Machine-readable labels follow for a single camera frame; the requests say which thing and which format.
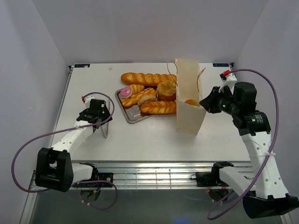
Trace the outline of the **cream paper bag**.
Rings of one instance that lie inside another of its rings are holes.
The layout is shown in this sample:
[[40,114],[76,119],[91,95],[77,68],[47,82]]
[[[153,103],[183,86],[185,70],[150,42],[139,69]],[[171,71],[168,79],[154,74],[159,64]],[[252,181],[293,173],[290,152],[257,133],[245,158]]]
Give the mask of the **cream paper bag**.
[[203,99],[200,77],[206,68],[200,69],[199,62],[194,59],[176,58],[173,63],[176,75],[171,74],[176,84],[176,131],[197,135],[206,115],[205,109],[199,105]]

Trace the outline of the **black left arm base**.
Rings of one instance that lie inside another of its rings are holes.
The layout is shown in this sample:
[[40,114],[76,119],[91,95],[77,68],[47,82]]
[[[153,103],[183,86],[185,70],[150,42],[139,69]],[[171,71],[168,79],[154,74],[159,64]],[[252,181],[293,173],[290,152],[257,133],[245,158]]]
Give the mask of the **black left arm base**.
[[91,183],[82,183],[78,182],[72,185],[74,188],[98,188],[98,187],[106,187],[111,188],[112,185],[106,182],[113,182],[114,173],[97,173],[94,177],[89,180],[84,180],[85,182]]

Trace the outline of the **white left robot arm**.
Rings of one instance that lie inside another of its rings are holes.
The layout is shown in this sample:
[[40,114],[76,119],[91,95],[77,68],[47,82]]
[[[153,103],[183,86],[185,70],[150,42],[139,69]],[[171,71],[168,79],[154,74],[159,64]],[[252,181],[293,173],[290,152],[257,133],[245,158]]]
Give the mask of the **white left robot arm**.
[[78,182],[88,186],[99,182],[96,167],[90,163],[72,163],[71,156],[101,126],[99,123],[111,121],[105,100],[94,96],[84,100],[86,108],[79,113],[75,129],[50,148],[42,148],[37,155],[35,184],[39,187],[66,192]]

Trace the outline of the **silver metal tongs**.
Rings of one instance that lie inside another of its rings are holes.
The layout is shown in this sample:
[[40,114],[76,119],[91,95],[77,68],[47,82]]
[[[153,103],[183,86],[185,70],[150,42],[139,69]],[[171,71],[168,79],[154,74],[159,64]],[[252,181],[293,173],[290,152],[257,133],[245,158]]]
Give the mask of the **silver metal tongs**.
[[[107,100],[105,102],[105,106],[104,106],[103,113],[102,113],[103,121],[106,120],[110,116],[110,105],[111,105],[110,100]],[[107,139],[108,131],[109,131],[109,122],[107,121],[106,123],[103,123],[100,127],[101,127],[104,137]]]

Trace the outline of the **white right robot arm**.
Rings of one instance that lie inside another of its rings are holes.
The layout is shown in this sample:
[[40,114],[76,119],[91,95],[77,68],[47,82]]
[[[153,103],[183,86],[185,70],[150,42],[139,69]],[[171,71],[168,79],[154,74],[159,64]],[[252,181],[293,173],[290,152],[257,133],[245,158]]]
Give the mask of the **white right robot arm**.
[[256,180],[248,180],[230,162],[215,163],[211,180],[216,185],[226,183],[242,196],[242,204],[250,218],[284,215],[299,206],[299,200],[289,195],[276,165],[271,146],[271,128],[264,112],[256,110],[256,88],[247,82],[238,82],[231,91],[215,86],[200,105],[208,113],[225,112],[246,146]]

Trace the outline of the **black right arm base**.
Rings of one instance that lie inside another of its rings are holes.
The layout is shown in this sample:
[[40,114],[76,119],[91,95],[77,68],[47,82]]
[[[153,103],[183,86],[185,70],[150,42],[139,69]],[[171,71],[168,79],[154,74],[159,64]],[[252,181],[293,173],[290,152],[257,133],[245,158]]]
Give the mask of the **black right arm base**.
[[196,181],[197,187],[216,187],[220,185],[211,172],[196,172],[191,175],[190,180]]

